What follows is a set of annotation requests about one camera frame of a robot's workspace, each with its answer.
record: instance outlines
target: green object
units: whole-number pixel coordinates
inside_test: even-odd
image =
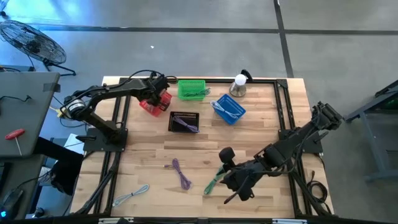
[[[223,170],[223,166],[221,166],[221,167],[218,169],[217,173],[220,172],[220,171],[222,171],[222,170]],[[211,193],[211,191],[213,190],[213,188],[214,188],[214,186],[216,185],[217,181],[220,180],[224,175],[225,175],[225,173],[224,173],[224,174],[220,174],[220,175],[216,175],[216,176],[214,177],[214,179],[213,179],[213,180],[209,183],[209,185],[207,185],[207,187],[205,188],[205,195],[209,195],[209,194]]]
[[[181,100],[203,100],[206,96],[204,80],[179,80],[178,97]]]
[[[392,99],[387,103],[381,105],[380,109],[382,110],[398,110],[398,99]]]

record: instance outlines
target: red handle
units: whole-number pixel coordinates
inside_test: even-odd
[[[9,133],[8,135],[6,135],[6,139],[11,140],[11,139],[17,138],[18,136],[21,136],[24,133],[25,133],[25,129],[21,128],[21,129],[15,130],[15,131]]]

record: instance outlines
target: wooden table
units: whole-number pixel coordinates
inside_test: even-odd
[[[104,77],[103,82],[117,84],[119,78]],[[295,124],[303,126],[311,118],[304,81],[301,78],[288,78],[287,82]],[[112,216],[294,217],[286,175],[264,176],[253,187],[256,197],[245,202],[235,197],[224,205],[224,200],[232,194],[224,184],[216,184],[211,195],[203,194],[221,165],[218,153],[222,148],[231,146],[236,154],[235,162],[245,162],[269,143],[277,141],[277,131],[280,129],[272,85],[247,84],[246,96],[234,98],[246,109],[246,114],[233,126],[226,124],[210,106],[211,100],[217,100],[228,93],[229,84],[207,83],[206,87],[211,88],[211,93],[203,101],[182,101],[177,97],[177,86],[171,85],[167,91],[173,96],[172,103],[158,118],[144,111],[137,99],[131,98],[127,119],[129,136],[121,157],[114,197],[136,191],[143,184],[149,184],[150,188],[146,193],[114,207]],[[115,100],[102,101],[98,104],[96,113],[105,120],[111,120],[114,102]],[[170,111],[199,112],[200,133],[168,132]],[[103,157],[103,152],[96,152],[83,162],[71,212],[81,208],[98,185]],[[192,181],[190,190],[181,188],[180,177],[175,170],[163,167],[171,164],[173,158],[178,158],[183,174]],[[304,154],[303,164],[307,180],[314,170],[315,180],[328,187],[319,158]],[[108,189],[105,189],[102,209],[107,196]],[[298,199],[304,212],[299,190]],[[330,197],[326,202],[333,209]]]

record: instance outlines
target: blue basket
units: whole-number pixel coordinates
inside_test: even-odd
[[[234,124],[238,121],[239,118],[241,118],[246,110],[243,109],[243,107],[241,105],[239,105],[236,101],[234,101],[234,99],[232,99],[232,97],[230,97],[228,94],[224,94],[219,100],[217,100],[217,103],[219,103],[221,105],[221,107],[224,108],[224,110],[233,113],[233,114],[237,114],[240,113],[240,115],[238,115],[237,119],[232,118],[230,115],[226,114],[225,112],[222,112],[218,109],[214,109],[216,111],[216,113],[218,113],[218,115],[220,115],[228,124]]]

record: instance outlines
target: concrete floor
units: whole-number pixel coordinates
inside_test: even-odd
[[[6,12],[11,19],[36,24],[278,28],[272,0],[38,1],[41,4],[10,0]],[[286,29],[398,29],[395,0],[280,0],[280,6]],[[255,77],[287,76],[279,34],[44,32],[65,49],[64,66],[78,73],[61,78],[59,98],[99,85],[104,75],[129,75],[144,68],[176,76],[234,76],[242,68]],[[294,77],[304,78],[311,105],[321,100],[348,114],[397,79],[396,35],[287,35],[287,45]],[[1,63],[30,65],[26,55],[8,43],[0,42],[0,49]],[[40,62],[34,63],[44,71]],[[364,182],[363,176],[376,166],[364,134],[355,134],[363,133],[361,125],[342,124],[322,140],[335,212],[397,223],[397,180]],[[67,138],[71,132],[84,130],[63,128],[50,111],[41,135]],[[40,202],[44,207],[45,199]]]

